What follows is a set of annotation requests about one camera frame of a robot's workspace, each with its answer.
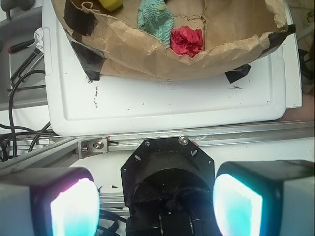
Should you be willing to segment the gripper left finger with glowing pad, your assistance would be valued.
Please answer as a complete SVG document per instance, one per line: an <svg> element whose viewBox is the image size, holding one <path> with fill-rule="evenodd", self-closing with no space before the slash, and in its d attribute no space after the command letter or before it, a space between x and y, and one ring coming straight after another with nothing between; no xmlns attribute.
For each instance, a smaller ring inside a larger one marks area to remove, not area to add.
<svg viewBox="0 0 315 236"><path fill-rule="evenodd" d="M86 168L0 172L2 236L94 236L99 213L98 188Z"/></svg>

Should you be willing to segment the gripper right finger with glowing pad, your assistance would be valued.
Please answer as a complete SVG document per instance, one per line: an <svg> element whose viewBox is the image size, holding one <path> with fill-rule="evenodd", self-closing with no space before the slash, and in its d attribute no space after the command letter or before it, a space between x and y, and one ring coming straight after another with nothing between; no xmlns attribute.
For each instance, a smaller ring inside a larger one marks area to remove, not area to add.
<svg viewBox="0 0 315 236"><path fill-rule="evenodd" d="M217 171L213 206L224 236L313 236L315 164L225 162Z"/></svg>

